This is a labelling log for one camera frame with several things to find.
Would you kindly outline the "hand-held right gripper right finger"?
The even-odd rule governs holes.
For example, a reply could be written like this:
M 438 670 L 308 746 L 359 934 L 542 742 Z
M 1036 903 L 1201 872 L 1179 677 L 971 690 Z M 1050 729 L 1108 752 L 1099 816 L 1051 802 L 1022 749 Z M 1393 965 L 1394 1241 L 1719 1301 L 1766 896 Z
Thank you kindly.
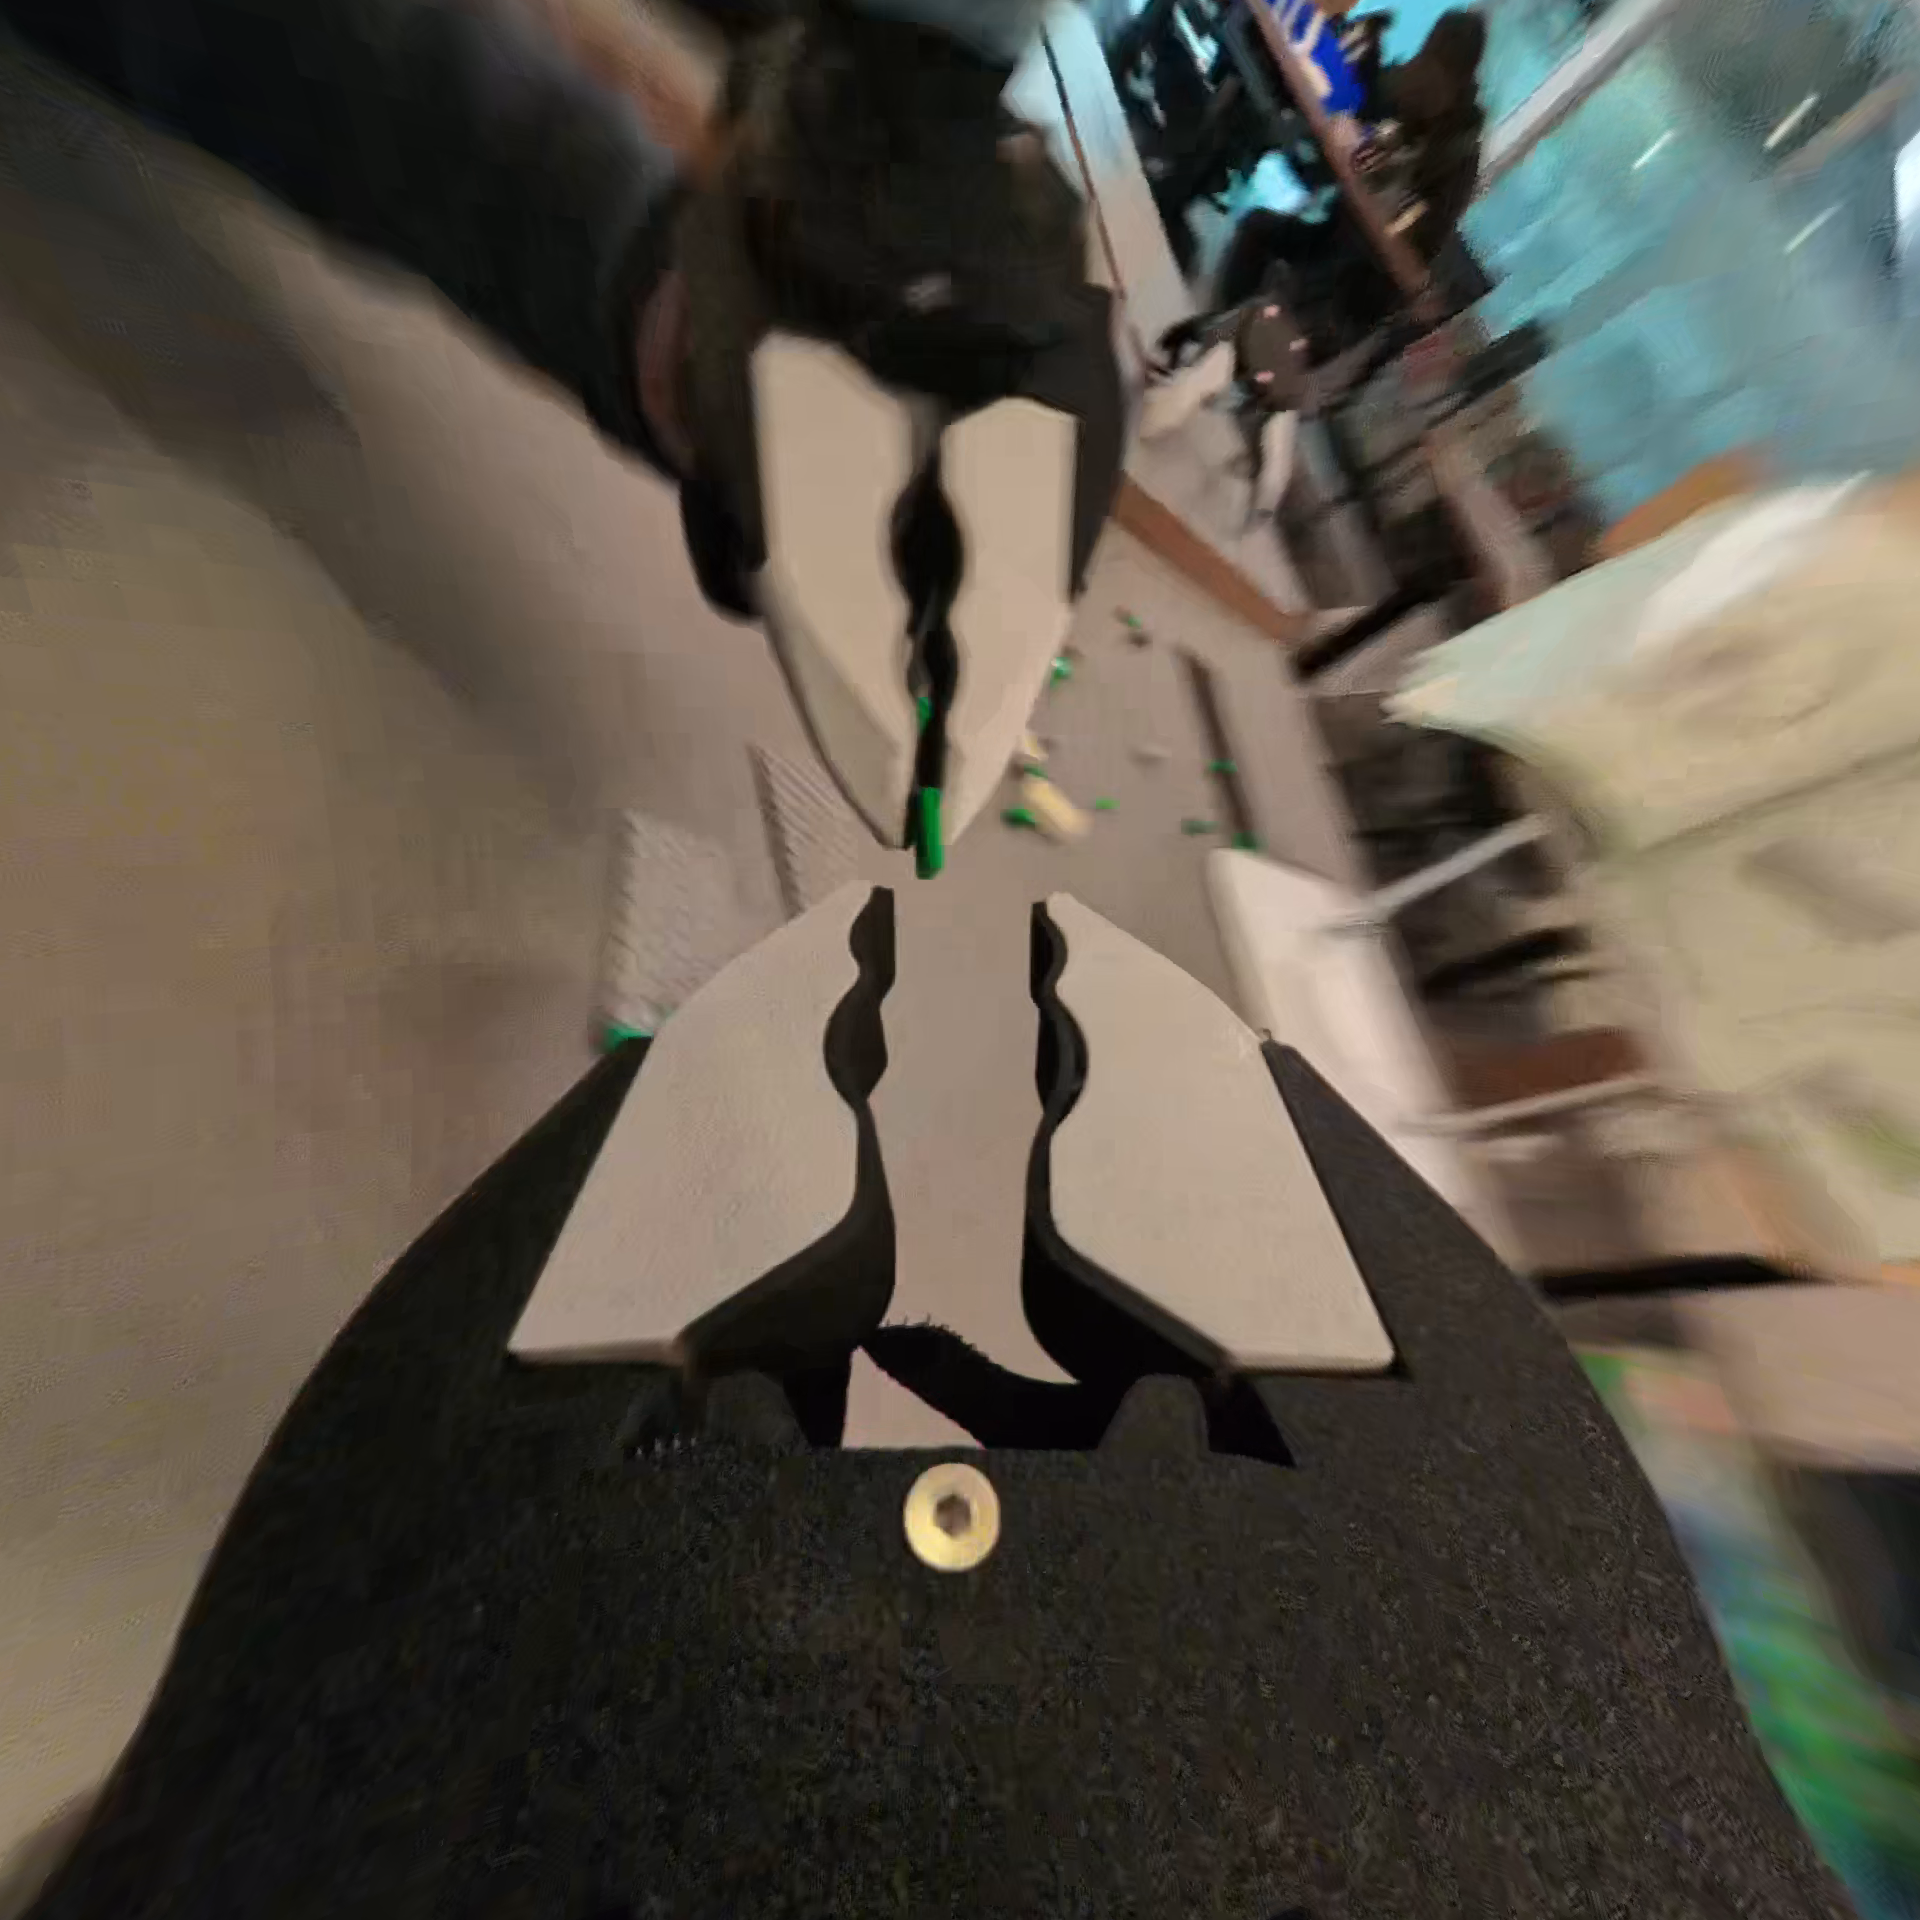
M 1396 1360 L 1268 1043 L 1207 982 L 1073 896 L 1033 904 L 1041 1125 L 1023 1320 L 1090 1395 L 1195 1386 L 1213 1451 L 1290 1463 L 1260 1385 Z

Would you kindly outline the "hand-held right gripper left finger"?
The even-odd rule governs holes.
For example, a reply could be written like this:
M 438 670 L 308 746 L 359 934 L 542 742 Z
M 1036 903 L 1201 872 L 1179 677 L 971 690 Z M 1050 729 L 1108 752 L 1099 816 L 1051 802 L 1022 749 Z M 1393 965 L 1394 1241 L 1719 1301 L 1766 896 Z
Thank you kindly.
M 849 885 L 726 962 L 641 1053 L 509 1337 L 695 1392 L 769 1376 L 839 1448 L 853 1357 L 895 1294 L 873 1095 L 895 894 Z

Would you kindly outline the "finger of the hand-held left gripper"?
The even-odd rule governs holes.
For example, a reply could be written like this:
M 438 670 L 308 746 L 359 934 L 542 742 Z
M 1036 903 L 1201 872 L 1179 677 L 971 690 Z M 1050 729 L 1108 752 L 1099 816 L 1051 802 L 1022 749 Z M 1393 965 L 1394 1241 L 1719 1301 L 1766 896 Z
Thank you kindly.
M 907 847 L 930 681 L 898 531 L 933 451 L 933 403 L 789 331 L 755 346 L 751 403 L 762 624 L 853 814 L 882 847 Z
M 941 437 L 941 487 L 962 546 L 947 629 L 945 834 L 991 802 L 1022 746 L 1073 616 L 1076 419 L 1009 398 Z

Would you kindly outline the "grey baseplate with green corner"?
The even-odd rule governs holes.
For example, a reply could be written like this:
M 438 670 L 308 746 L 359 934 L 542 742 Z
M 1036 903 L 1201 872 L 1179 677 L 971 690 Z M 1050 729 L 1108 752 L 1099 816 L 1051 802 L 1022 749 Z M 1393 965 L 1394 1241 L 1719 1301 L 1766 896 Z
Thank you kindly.
M 653 810 L 622 809 L 609 839 L 594 1027 L 625 1021 L 658 1030 L 780 921 L 762 826 L 708 835 Z

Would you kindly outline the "grey baseplate with one brick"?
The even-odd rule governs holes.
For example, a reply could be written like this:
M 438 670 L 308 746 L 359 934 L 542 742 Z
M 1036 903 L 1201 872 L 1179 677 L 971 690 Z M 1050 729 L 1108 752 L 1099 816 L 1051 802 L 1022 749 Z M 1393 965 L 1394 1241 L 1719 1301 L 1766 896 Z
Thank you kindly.
M 751 790 L 789 921 L 862 878 L 871 835 L 814 757 L 750 744 Z

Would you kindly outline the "person's left forearm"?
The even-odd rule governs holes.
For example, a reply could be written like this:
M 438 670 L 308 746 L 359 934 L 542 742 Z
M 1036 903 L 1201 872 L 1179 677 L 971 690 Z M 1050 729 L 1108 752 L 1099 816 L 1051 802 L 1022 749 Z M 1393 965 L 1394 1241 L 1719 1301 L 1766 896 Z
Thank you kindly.
M 427 280 L 658 472 L 641 344 L 674 152 L 511 5 L 13 1 L 4 29 Z

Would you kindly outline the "grey desk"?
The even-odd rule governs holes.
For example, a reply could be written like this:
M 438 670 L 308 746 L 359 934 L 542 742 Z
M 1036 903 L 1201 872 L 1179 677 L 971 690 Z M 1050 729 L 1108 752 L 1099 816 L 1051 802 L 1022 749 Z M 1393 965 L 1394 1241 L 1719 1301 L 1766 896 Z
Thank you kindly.
M 586 1064 L 597 809 L 759 909 L 660 487 L 409 279 L 4 49 L 4 1869 L 378 1270 Z

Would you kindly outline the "white tray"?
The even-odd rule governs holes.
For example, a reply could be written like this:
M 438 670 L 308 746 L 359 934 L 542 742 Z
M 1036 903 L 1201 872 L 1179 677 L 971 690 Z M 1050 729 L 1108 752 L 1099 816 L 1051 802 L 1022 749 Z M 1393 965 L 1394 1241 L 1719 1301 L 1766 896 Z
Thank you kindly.
M 1249 1025 L 1299 1051 L 1406 1162 L 1447 1189 L 1437 1125 L 1449 1091 L 1355 894 L 1235 847 L 1207 855 L 1204 882 Z

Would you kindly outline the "scattered small green bricks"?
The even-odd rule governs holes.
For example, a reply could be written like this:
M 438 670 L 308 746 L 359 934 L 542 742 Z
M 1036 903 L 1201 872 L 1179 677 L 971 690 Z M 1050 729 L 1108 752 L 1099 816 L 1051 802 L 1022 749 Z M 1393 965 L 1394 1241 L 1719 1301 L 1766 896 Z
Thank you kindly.
M 998 792 L 1012 832 L 1023 832 L 1006 821 L 1022 757 L 1045 760 L 1090 814 L 1089 834 L 1126 825 L 1151 840 L 1262 846 L 1225 681 L 1175 624 L 1137 605 L 1092 614 L 1057 649 Z

